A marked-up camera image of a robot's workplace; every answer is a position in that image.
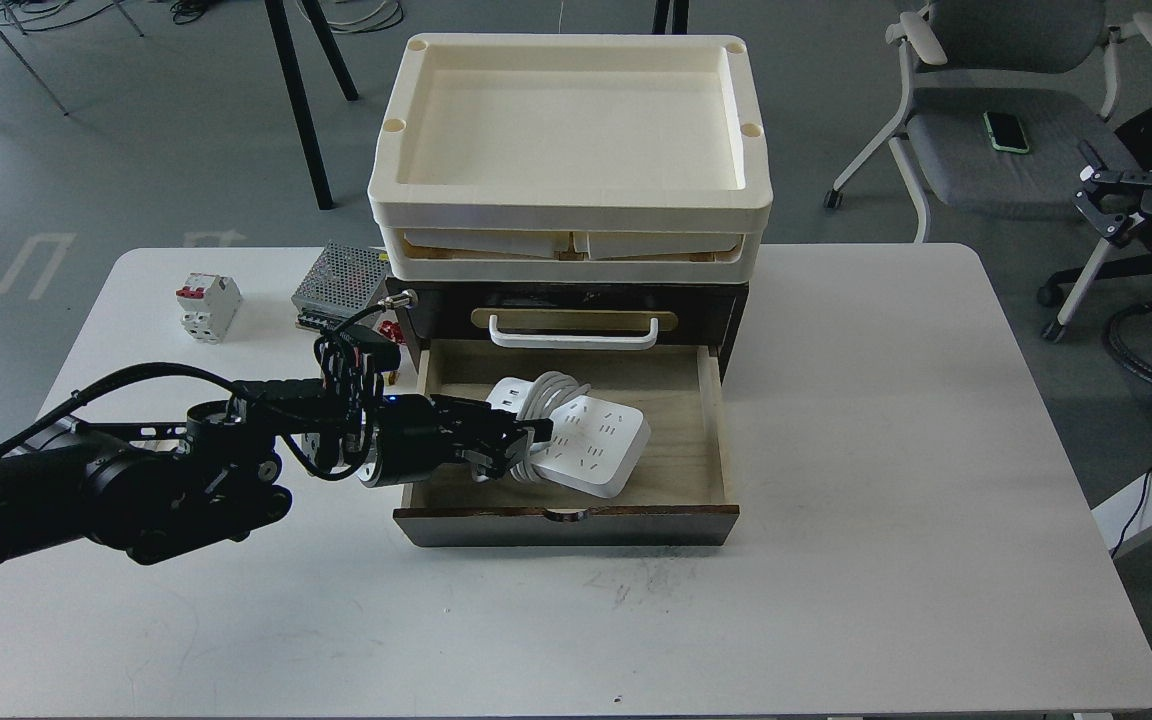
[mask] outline chair wheel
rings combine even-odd
[[[1039,336],[1051,343],[1060,342],[1061,338],[1064,338],[1064,325],[1052,320],[1043,325],[1043,333],[1039,333]]]
[[[1038,288],[1038,304],[1043,306],[1056,306],[1064,301],[1064,290],[1059,285],[1044,285]]]

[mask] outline coiled white cable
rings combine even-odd
[[[577,381],[576,378],[567,373],[559,373],[556,370],[550,370],[548,373],[540,373],[540,377],[531,382],[531,389],[526,392],[526,396],[522,400],[522,406],[518,407],[518,419],[538,420],[540,418],[548,418],[550,414],[553,414],[559,407],[566,406],[568,402],[576,400],[576,397],[585,395],[589,388],[589,382]],[[545,479],[536,473],[535,468],[531,467],[531,455],[535,452],[544,450],[548,445],[532,445],[531,452],[509,470],[513,479],[520,483],[544,483]]]

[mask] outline gray floor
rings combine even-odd
[[[314,209],[262,3],[230,0],[190,26],[168,5],[127,0],[147,33],[115,13],[81,26],[12,38],[69,105],[61,118],[0,44],[0,439],[22,427],[60,369],[109,266],[134,247],[380,242],[366,200],[372,138],[406,38],[426,31],[643,32],[649,0],[404,0],[408,20],[340,46],[364,100],[340,99],[306,24],[293,14],[308,92],[339,209]],[[79,0],[78,17],[104,0]],[[744,37],[767,127],[776,204],[768,242],[908,242],[914,210],[890,157],[847,188],[846,207],[819,206],[828,183],[890,116],[895,54],[882,45],[892,0],[696,0],[696,33]],[[1138,3],[1111,0],[1128,17]],[[329,8],[355,17],[371,3]],[[1120,118],[1152,105],[1152,55],[1124,48]],[[948,82],[991,82],[970,74]],[[1097,103],[1097,60],[1043,83]],[[35,252],[12,278],[28,238]],[[71,237],[54,274],[55,242]],[[1039,341],[1051,317],[1033,291],[1048,272],[1082,264],[1087,227],[1006,223],[933,207],[932,238],[979,252],[1090,503],[1152,467],[1152,391],[1098,343],[1111,311],[1152,300],[1152,281],[1097,288],[1060,346]],[[41,278],[50,276],[44,283]],[[946,297],[946,302],[953,302]],[[136,332],[128,327],[128,332]],[[119,338],[109,338],[112,343]],[[1152,644],[1152,544],[1119,569]],[[1132,717],[1149,717],[1152,711]]]

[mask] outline green phone case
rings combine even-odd
[[[1024,147],[1011,147],[1009,145],[998,145],[998,141],[993,137],[993,126],[990,124],[990,114],[980,113],[980,118],[984,119],[984,131],[990,137],[990,146],[1000,152],[1015,152],[1016,156],[1024,156],[1029,152],[1029,137],[1025,136],[1025,127],[1020,123],[1020,118],[1016,118],[1016,128],[1020,129],[1020,137],[1025,142]]]

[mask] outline robotic arm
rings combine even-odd
[[[314,477],[359,473],[367,487],[422,482],[444,462],[467,462],[477,478],[507,473],[531,442],[550,439],[550,420],[517,420],[464,397],[384,395],[380,378],[397,369],[397,347],[356,323],[412,302],[411,291],[388,297],[321,332],[321,378],[228,382],[195,367],[146,364],[74,393],[0,445],[0,562],[81,537],[141,564],[242,541],[291,509],[291,492],[275,484],[279,437]],[[184,423],[96,424],[70,415],[161,376],[207,379],[232,396],[191,407]],[[132,445],[146,439],[175,439],[177,447]]]

